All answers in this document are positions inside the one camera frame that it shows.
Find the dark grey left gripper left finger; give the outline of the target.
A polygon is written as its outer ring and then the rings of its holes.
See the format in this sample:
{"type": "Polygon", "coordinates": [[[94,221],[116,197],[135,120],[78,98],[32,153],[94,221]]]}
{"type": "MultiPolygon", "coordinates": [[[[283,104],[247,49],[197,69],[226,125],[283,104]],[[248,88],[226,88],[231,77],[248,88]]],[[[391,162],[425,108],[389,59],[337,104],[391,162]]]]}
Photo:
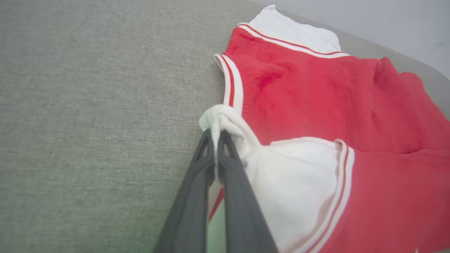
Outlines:
{"type": "Polygon", "coordinates": [[[206,130],[157,240],[155,253],[207,251],[208,191],[214,179],[214,144],[211,131],[206,130]]]}

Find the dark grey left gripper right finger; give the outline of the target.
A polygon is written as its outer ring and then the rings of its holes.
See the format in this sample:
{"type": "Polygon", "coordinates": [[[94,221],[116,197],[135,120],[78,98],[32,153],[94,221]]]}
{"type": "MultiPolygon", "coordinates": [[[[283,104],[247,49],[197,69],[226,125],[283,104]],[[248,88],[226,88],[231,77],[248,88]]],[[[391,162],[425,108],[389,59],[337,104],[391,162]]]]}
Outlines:
{"type": "Polygon", "coordinates": [[[224,187],[226,251],[276,253],[276,243],[227,131],[218,141],[218,175],[224,187]]]}

